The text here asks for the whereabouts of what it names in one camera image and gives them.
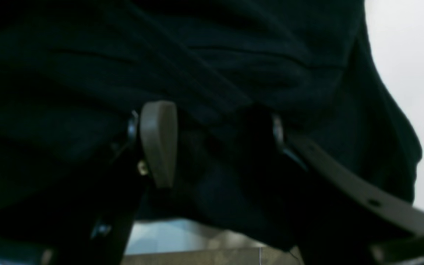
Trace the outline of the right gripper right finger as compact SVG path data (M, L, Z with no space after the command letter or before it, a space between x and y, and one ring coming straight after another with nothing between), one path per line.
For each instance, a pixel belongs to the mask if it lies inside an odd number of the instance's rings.
M318 172L337 191L357 203L359 209L410 234L408 238L370 245L370 254L377 265L424 265L424 211L359 178L309 137L285 134L279 115L272 115L272 123L276 147L281 153L294 159L303 169Z

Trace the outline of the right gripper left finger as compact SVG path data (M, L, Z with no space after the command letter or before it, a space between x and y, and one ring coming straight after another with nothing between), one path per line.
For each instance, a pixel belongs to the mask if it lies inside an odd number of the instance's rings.
M177 149L174 102L132 111L87 164L0 208L0 265L119 265L148 186L172 186Z

